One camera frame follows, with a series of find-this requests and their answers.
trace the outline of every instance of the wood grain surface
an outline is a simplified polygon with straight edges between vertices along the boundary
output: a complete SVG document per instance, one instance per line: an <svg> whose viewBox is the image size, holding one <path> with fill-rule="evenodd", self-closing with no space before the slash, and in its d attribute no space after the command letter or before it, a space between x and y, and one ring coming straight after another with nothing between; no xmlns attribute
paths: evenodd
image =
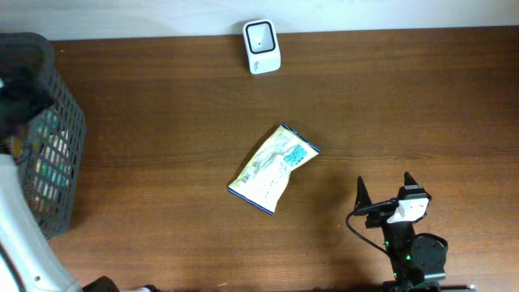
<svg viewBox="0 0 519 292"><path fill-rule="evenodd" d="M445 285L519 286L519 28L280 35L253 76L241 36L54 42L88 124L71 230L51 242L82 285L312 290L380 284L388 259L345 228L409 171L415 226L449 241ZM322 153L274 217L226 186L286 122ZM382 243L381 230L354 227Z"/></svg>

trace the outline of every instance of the gray basket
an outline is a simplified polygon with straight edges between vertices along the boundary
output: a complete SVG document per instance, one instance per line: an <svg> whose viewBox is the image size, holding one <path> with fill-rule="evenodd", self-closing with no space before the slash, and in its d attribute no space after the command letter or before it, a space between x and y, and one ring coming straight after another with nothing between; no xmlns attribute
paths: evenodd
<svg viewBox="0 0 519 292"><path fill-rule="evenodd" d="M54 105L29 123L19 164L25 199L47 239L65 233L83 153L84 114L54 68L51 44L35 33L0 34L2 69L29 67Z"/></svg>

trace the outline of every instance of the small white box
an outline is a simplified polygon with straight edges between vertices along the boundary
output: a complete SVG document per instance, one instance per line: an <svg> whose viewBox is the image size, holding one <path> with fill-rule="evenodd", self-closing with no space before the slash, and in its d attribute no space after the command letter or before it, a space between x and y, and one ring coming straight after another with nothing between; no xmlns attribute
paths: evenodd
<svg viewBox="0 0 519 292"><path fill-rule="evenodd" d="M254 20L243 25L243 38L252 74L275 71L281 67L281 53L272 21Z"/></svg>

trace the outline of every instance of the wooden table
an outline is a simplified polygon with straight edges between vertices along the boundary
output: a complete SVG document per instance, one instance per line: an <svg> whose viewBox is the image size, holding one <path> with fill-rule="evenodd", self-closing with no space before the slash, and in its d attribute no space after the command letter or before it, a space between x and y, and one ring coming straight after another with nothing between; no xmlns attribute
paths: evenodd
<svg viewBox="0 0 519 292"><path fill-rule="evenodd" d="M449 241L444 284L516 289L519 28L279 43L281 69L253 76L241 36L54 42L88 123L72 228L51 242L73 276L166 291L380 284L388 259L344 220L359 175L380 201L408 170L433 196L417 232ZM281 122L323 151L270 217L226 186Z"/></svg>

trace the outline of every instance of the blue label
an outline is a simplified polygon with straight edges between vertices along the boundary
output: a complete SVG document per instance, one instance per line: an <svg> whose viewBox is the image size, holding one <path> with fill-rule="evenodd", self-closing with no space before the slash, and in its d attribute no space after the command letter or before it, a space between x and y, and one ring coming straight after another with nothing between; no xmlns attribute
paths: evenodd
<svg viewBox="0 0 519 292"><path fill-rule="evenodd" d="M301 147L301 145L298 145L294 150L292 150L292 153L285 156L283 160L285 160L286 164L290 167L295 167L304 157L307 156L307 154L307 150Z"/></svg>

